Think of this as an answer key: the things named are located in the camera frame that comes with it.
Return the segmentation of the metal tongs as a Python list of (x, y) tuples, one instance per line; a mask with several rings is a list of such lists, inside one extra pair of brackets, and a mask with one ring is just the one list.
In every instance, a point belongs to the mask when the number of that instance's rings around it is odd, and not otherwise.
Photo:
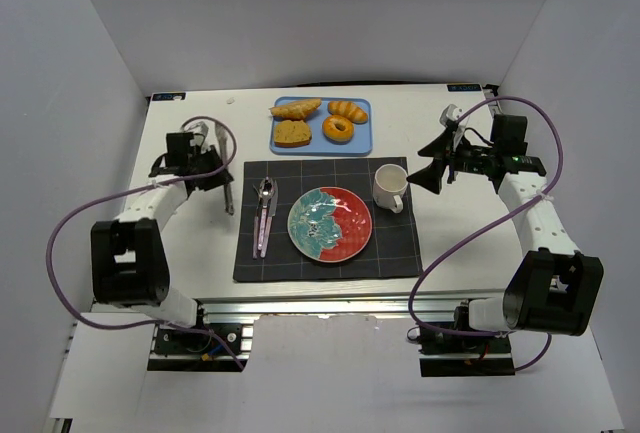
[[(218, 142), (218, 151), (219, 151), (220, 159), (223, 163), (227, 163), (229, 156), (227, 151), (228, 141), (227, 141), (226, 130), (220, 124), (216, 124), (215, 135)], [(231, 189), (231, 182), (233, 181), (233, 177), (231, 176), (231, 174), (227, 169), (224, 170), (223, 176), (224, 176), (223, 191), (224, 191), (224, 201), (225, 201), (225, 212), (229, 216), (233, 216), (235, 213), (233, 195), (232, 195), (232, 189)]]

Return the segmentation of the orange glazed bagel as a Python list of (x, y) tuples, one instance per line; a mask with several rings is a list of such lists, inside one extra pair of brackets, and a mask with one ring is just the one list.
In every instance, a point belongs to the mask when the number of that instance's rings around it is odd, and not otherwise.
[(354, 136), (354, 124), (340, 115), (330, 115), (322, 124), (322, 131), (326, 138), (335, 143), (348, 143)]

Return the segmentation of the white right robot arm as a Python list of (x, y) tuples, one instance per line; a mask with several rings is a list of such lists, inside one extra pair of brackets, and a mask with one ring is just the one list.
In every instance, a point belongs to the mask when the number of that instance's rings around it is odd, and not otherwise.
[(509, 211), (523, 254), (501, 296), (461, 304), (453, 327), (441, 333), (476, 338), (517, 330), (582, 335), (604, 267), (599, 258), (580, 251), (560, 221), (546, 191), (546, 170), (539, 158), (526, 153), (526, 117), (499, 116), (486, 146), (465, 138), (467, 121), (460, 108), (448, 106), (440, 122), (443, 133), (418, 153), (431, 158), (431, 164), (408, 182), (438, 194), (459, 173), (487, 178)]

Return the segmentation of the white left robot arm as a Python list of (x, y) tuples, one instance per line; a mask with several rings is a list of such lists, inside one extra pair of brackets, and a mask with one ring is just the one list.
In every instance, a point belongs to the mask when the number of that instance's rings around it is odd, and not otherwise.
[(131, 308), (155, 320), (184, 328), (202, 324), (200, 304), (170, 284), (161, 232), (197, 190), (231, 183), (223, 160), (207, 141), (202, 122), (166, 135), (166, 152), (152, 164), (148, 189), (110, 221), (91, 229), (94, 298)]

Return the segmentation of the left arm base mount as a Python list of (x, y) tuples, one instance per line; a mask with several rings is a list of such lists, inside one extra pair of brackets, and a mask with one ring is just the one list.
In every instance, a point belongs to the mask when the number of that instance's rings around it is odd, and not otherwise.
[[(251, 350), (253, 327), (241, 323), (213, 323), (209, 328), (223, 339), (243, 366)], [(147, 363), (150, 372), (240, 372), (233, 358), (214, 338), (158, 327)]]

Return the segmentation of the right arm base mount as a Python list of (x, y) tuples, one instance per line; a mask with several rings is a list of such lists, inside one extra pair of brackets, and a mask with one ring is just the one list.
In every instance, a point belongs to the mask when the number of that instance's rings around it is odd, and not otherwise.
[(511, 343), (506, 336), (466, 337), (418, 326), (423, 378), (506, 377), (515, 375)]

